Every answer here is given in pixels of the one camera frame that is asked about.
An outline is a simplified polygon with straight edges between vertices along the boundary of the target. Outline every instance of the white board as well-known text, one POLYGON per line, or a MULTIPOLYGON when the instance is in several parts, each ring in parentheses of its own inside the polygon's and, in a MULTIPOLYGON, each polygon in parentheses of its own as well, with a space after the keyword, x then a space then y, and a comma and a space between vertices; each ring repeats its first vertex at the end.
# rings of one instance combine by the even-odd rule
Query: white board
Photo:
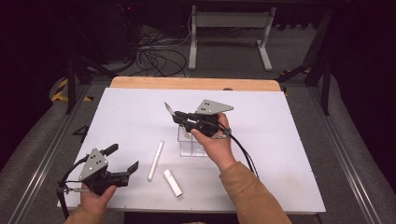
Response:
MULTIPOLYGON (((325 212, 318 185, 305 155, 289 106, 281 91, 185 91, 107 88, 88 135, 76 158, 94 147, 120 148, 109 157, 108 171, 125 172, 139 161, 129 186, 118 188, 108 204, 122 211, 233 212, 234 207, 219 180, 219 170, 208 157, 180 157, 177 125, 164 103, 176 111, 193 113, 204 100, 232 105, 225 114, 233 135, 250 154, 262 183, 287 213, 325 212), (153 180, 149 168, 164 141, 153 180), (163 177, 170 169, 183 195, 176 197, 163 177)), ((233 142, 233 154, 246 163, 233 142)), ((80 165, 69 179, 77 180, 80 165)), ((68 207, 79 204, 79 194, 65 196, 68 207)))

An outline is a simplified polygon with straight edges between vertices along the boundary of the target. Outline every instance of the metal frame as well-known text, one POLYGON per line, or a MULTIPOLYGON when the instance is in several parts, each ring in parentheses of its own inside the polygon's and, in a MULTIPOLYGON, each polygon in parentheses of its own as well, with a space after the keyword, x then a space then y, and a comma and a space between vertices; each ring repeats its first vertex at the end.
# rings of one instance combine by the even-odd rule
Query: metal frame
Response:
POLYGON ((322 110, 322 104, 319 100, 319 96, 315 88, 308 87, 308 93, 311 100, 314 102, 322 121, 324 122, 327 131, 332 139, 332 144, 334 147, 334 153, 340 162, 341 167, 344 170, 346 179, 355 194, 356 200, 358 201, 361 211, 368 224, 382 224, 378 213, 375 210, 373 203, 371 202, 369 195, 363 186, 360 176, 352 164, 349 156, 347 155, 347 149, 344 147, 334 125, 332 124, 332 119, 330 116, 326 115, 322 110))
POLYGON ((35 196, 37 195, 38 191, 43 184, 47 173, 50 170, 50 167, 55 160, 56 155, 58 154, 60 145, 64 140, 64 134, 67 131, 73 117, 75 116, 78 106, 83 101, 88 89, 90 86, 84 85, 78 92, 78 97, 76 101, 76 105, 70 110, 69 114, 66 114, 64 120, 61 123, 57 133, 55 134, 52 142, 47 149, 46 154, 44 155, 43 160, 41 160, 40 164, 38 165, 35 173, 33 174, 28 187, 26 188, 25 192, 23 193, 20 202, 18 203, 17 207, 15 208, 13 214, 8 220, 8 224, 18 224, 22 223, 24 218, 26 217, 30 206, 32 205, 33 201, 35 200, 35 196))
POLYGON ((197 27, 249 27, 265 28, 261 40, 257 40, 257 47, 262 56, 265 71, 272 71, 272 65, 265 49, 270 34, 276 8, 271 7, 269 12, 202 12, 192 6, 191 12, 191 46, 189 69, 194 70, 197 56, 197 27))

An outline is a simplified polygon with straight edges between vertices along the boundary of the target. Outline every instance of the hand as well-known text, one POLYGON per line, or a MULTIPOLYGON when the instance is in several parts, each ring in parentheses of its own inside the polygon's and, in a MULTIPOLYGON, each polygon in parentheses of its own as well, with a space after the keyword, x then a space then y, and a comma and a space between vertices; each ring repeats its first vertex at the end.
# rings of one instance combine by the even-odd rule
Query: hand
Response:
MULTIPOLYGON (((230 128, 227 117, 223 113, 219 113, 219 123, 226 128, 230 128)), ((191 133, 194 135, 195 139, 204 146, 207 155, 219 167, 221 172, 236 163, 231 151, 230 137, 213 139, 205 136, 196 129, 192 129, 191 133)), ((220 130, 216 133, 216 135, 221 134, 223 134, 223 132, 220 130)))
MULTIPOLYGON (((88 187, 85 184, 82 184, 84 189, 88 187)), ((81 192, 80 201, 81 206, 96 215, 103 216, 106 211, 106 206, 108 201, 110 201, 111 197, 113 197, 116 192, 116 186, 110 186, 106 189, 105 193, 102 196, 95 194, 94 192, 81 192)))

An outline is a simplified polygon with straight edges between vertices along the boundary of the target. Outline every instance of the clear acrylic block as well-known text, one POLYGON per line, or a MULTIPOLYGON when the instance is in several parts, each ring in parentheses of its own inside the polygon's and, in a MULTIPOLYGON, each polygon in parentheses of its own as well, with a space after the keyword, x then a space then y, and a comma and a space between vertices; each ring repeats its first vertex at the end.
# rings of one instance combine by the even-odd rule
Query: clear acrylic block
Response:
POLYGON ((184 132, 183 127, 178 127, 177 141, 180 144, 180 156, 182 157, 206 157, 206 151, 191 133, 184 132))

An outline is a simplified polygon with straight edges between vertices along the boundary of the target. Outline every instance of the tan sleeve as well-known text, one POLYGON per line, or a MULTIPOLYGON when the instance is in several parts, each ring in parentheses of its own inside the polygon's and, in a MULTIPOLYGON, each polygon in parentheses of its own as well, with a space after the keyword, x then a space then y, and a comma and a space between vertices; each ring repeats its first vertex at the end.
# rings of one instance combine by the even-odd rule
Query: tan sleeve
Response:
POLYGON ((240 224, 283 224, 291 222, 274 195, 242 162, 220 174, 240 224))
POLYGON ((78 206, 78 209, 74 210, 73 213, 70 214, 64 224, 100 224, 102 223, 102 218, 103 217, 78 206))

